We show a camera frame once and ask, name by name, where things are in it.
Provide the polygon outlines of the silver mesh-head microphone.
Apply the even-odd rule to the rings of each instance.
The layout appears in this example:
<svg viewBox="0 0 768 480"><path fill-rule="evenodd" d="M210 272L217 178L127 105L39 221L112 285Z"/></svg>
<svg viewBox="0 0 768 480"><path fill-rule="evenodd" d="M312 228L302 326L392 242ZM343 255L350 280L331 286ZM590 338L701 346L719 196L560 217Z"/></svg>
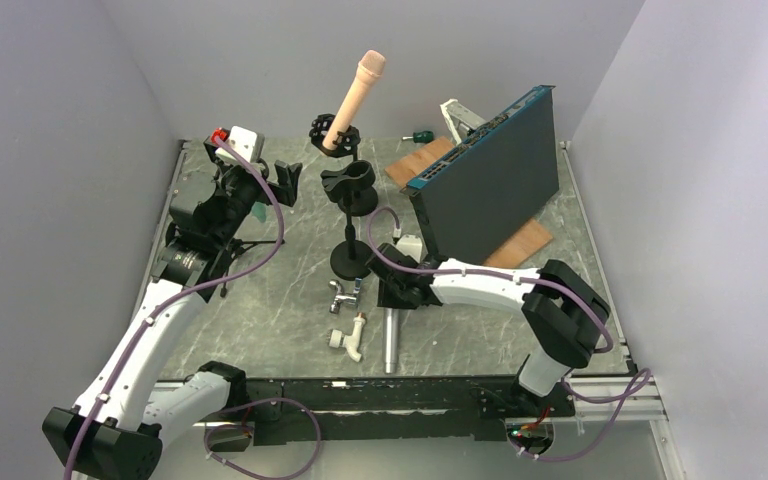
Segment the silver mesh-head microphone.
<svg viewBox="0 0 768 480"><path fill-rule="evenodd" d="M393 308L384 309L382 338L384 373L395 374L398 367L398 340L400 327L400 311Z"/></svg>

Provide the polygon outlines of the black clip microphone stand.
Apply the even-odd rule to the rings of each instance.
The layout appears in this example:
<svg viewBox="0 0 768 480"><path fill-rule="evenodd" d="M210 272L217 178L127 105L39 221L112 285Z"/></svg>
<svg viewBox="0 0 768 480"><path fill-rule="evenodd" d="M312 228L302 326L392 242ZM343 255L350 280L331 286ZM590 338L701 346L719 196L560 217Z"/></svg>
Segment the black clip microphone stand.
<svg viewBox="0 0 768 480"><path fill-rule="evenodd" d="M357 238L354 216L354 194L373 186L374 172L369 162L353 161L339 170L323 170L320 174L323 190L329 201L342 204L345 214L345 239L330 254L333 273L344 280L367 277L371 271L367 265L373 255L371 247Z"/></svg>

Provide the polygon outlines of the mint green microphone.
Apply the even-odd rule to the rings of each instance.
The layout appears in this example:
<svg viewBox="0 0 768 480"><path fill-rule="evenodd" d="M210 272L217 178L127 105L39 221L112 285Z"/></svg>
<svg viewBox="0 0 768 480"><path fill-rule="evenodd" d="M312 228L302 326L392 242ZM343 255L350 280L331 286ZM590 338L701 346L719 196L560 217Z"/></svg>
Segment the mint green microphone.
<svg viewBox="0 0 768 480"><path fill-rule="evenodd" d="M256 202L251 210L250 215L260 223L265 223L267 220L267 207L262 202Z"/></svg>

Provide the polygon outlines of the black shock-mount tripod stand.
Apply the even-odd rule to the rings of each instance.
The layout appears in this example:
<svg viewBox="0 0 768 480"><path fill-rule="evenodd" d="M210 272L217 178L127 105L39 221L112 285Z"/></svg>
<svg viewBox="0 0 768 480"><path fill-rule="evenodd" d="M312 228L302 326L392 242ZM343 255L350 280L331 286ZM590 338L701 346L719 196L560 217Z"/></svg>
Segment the black shock-mount tripod stand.
<svg viewBox="0 0 768 480"><path fill-rule="evenodd" d="M151 268L154 281L184 289L230 273L232 263L263 240L242 240L236 233L250 212L231 212L227 199L177 202L169 209L164 246Z"/></svg>

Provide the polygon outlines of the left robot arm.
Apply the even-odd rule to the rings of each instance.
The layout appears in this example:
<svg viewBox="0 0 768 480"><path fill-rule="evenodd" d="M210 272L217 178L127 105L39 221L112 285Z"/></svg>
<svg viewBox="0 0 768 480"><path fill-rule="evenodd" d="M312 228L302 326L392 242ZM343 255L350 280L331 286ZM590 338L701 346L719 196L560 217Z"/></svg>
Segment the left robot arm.
<svg viewBox="0 0 768 480"><path fill-rule="evenodd" d="M246 248L236 236L244 219L258 204L296 202L301 165L277 162L275 172L270 181L261 161L218 159L213 173L176 182L164 245L131 324L90 386L43 421L65 478L147 479L195 422L245 411L244 371L217 361L160 400L152 392L190 323L233 280L231 264Z"/></svg>

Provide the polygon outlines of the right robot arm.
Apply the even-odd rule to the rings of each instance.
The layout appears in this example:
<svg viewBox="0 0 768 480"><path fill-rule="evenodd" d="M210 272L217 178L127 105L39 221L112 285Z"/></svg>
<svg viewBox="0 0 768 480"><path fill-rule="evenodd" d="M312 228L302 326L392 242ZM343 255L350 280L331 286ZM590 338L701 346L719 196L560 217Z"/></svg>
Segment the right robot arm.
<svg viewBox="0 0 768 480"><path fill-rule="evenodd" d="M567 374L614 347L607 301L560 260L527 269L486 267L454 258L418 262L384 243L366 264L394 296L398 309L468 305L525 321L537 345L519 367L510 391L513 406L524 415L538 413Z"/></svg>

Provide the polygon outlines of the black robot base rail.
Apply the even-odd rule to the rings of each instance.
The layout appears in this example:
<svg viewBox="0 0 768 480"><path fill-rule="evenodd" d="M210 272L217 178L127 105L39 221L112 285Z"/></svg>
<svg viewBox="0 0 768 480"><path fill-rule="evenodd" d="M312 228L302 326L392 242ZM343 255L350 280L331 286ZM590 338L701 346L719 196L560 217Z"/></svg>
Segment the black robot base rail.
<svg viewBox="0 0 768 480"><path fill-rule="evenodd" d="M513 375L356 378L250 378L230 402L240 412L206 421L247 421L257 446L323 439L470 437L502 441L504 428L570 418L573 401L556 386L539 398Z"/></svg>

